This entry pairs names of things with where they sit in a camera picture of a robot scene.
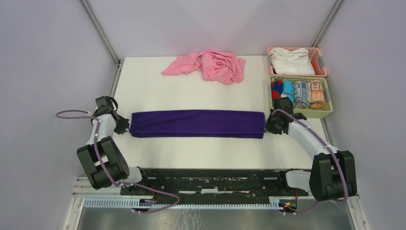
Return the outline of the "purple cloth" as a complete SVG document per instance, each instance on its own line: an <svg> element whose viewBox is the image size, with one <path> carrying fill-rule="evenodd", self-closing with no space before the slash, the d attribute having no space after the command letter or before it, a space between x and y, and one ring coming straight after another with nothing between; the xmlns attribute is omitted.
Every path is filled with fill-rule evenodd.
<svg viewBox="0 0 406 230"><path fill-rule="evenodd" d="M132 113L135 138L252 138L264 136L265 114L232 110L169 110Z"/></svg>

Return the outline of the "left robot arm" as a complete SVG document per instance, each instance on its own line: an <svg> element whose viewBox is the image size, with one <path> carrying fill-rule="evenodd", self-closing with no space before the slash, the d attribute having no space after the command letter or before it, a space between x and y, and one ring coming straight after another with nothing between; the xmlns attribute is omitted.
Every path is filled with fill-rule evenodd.
<svg viewBox="0 0 406 230"><path fill-rule="evenodd" d="M130 167L113 135L129 130L129 119L117 113L118 103L110 96L95 100L97 109L91 115L92 133L87 144L77 149L77 157L91 184L98 190L110 186L130 185L139 195L149 192L151 183L139 167Z"/></svg>

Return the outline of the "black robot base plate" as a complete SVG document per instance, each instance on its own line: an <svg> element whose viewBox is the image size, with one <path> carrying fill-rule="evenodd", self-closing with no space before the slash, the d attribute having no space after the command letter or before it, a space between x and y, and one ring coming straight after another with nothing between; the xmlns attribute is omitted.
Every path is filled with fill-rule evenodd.
<svg viewBox="0 0 406 230"><path fill-rule="evenodd" d="M159 205L180 197L181 205L259 205L269 197L308 196L288 186L286 170L141 169L142 185L166 192L159 195L138 186L122 188L123 196L153 196Z"/></svg>

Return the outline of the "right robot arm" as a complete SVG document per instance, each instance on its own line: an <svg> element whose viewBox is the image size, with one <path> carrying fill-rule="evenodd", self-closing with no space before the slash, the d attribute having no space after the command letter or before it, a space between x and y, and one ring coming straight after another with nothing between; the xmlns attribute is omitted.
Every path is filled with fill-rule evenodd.
<svg viewBox="0 0 406 230"><path fill-rule="evenodd" d="M275 99L272 105L265 131L289 135L313 161L311 170L289 170L277 181L277 191L288 196L298 188L310 192L317 201L346 201L355 196L358 189L353 154L323 140L302 113L294 112L288 97Z"/></svg>

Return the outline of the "red blue patterned towel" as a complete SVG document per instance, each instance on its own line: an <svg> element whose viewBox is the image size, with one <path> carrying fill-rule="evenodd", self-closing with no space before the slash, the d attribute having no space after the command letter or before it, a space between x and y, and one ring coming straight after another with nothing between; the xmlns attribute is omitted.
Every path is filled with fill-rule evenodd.
<svg viewBox="0 0 406 230"><path fill-rule="evenodd" d="M271 82L271 98L279 99L281 94L283 93L283 81L282 80L274 80Z"/></svg>

